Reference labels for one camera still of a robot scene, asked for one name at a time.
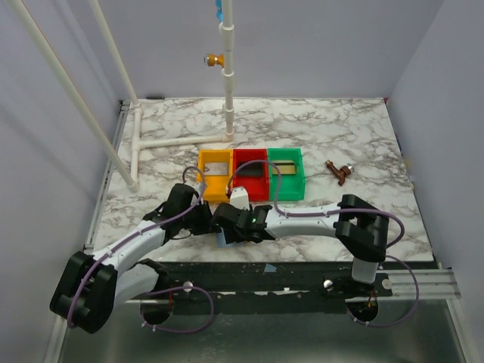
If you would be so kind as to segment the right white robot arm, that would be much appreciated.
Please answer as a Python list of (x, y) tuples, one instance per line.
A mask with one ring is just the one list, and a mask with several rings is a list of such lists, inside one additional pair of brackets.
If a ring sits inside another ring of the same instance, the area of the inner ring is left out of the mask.
[(386, 258), (389, 214), (354, 194), (345, 194), (339, 203), (326, 206), (282, 210), (269, 205), (239, 209), (222, 203), (211, 223), (222, 229), (228, 244), (293, 236), (336, 238), (353, 256), (347, 281), (356, 296), (375, 288), (377, 267)]

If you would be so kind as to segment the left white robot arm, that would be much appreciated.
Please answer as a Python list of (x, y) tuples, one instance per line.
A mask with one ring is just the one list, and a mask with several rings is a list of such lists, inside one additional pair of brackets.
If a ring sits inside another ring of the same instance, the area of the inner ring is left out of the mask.
[(167, 200), (116, 242), (93, 253), (74, 253), (67, 261), (49, 309), (65, 318), (69, 327), (87, 333), (99, 331), (113, 310), (137, 296), (171, 299), (174, 293), (195, 288), (176, 286), (161, 264), (146, 255), (177, 237), (215, 232), (209, 203), (186, 184), (172, 187)]

